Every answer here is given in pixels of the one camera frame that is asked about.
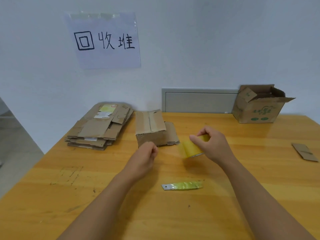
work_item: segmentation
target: wood grain surface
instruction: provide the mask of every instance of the wood grain surface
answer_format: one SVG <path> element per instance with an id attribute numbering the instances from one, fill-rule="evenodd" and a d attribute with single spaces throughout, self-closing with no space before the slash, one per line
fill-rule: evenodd
<path id="1" fill-rule="evenodd" d="M 232 114 L 163 113 L 180 141 L 204 125 L 226 135 L 239 161 L 311 234 L 320 239 L 320 125 L 306 116 L 239 124 Z M 0 200 L 1 239 L 56 239 L 108 185 L 137 149 L 135 118 L 105 151 L 67 147 L 61 139 Z M 164 191 L 161 184 L 203 181 L 203 188 Z M 111 239 L 253 239 L 223 171 L 204 155 L 182 160 L 176 145 L 159 148 L 153 171 L 128 193 Z"/>

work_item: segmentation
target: blade wrapped in yellow tape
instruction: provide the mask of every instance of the blade wrapped in yellow tape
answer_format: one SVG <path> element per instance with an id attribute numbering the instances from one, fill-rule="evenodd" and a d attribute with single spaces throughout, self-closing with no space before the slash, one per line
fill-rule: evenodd
<path id="1" fill-rule="evenodd" d="M 202 188 L 201 181 L 162 184 L 164 190 L 195 190 Z"/>
<path id="2" fill-rule="evenodd" d="M 199 138 L 203 141 L 210 140 L 210 136 L 208 134 L 199 136 Z M 203 151 L 190 140 L 181 142 L 178 147 L 183 158 L 195 157 L 203 153 Z"/>

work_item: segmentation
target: tile floor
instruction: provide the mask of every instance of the tile floor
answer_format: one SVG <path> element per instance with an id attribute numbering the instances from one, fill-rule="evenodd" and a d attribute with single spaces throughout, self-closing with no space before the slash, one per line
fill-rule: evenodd
<path id="1" fill-rule="evenodd" d="M 1 116 L 13 116 L 11 112 Z M 0 198 L 43 156 L 17 119 L 0 118 Z"/>

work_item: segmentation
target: forearm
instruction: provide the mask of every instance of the forearm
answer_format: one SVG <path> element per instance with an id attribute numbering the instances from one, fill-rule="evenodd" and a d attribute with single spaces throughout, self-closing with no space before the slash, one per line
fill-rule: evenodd
<path id="1" fill-rule="evenodd" d="M 58 240 L 103 239 L 109 232 L 117 212 L 134 184 L 122 172 L 71 223 Z"/>
<path id="2" fill-rule="evenodd" d="M 226 162 L 220 166 L 256 239 L 315 239 L 236 158 Z"/>

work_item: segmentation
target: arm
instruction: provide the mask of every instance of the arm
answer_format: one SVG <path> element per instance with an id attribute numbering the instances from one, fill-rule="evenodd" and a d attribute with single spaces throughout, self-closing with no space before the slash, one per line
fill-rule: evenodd
<path id="1" fill-rule="evenodd" d="M 204 134 L 210 135 L 208 142 L 197 137 Z M 226 173 L 256 239 L 315 240 L 237 160 L 222 133 L 206 126 L 197 136 L 190 140 Z"/>
<path id="2" fill-rule="evenodd" d="M 135 182 L 144 177 L 153 167 L 158 148 L 152 142 L 144 143 L 129 159 L 124 169 L 68 226 L 58 240 L 104 239 L 126 194 Z"/>

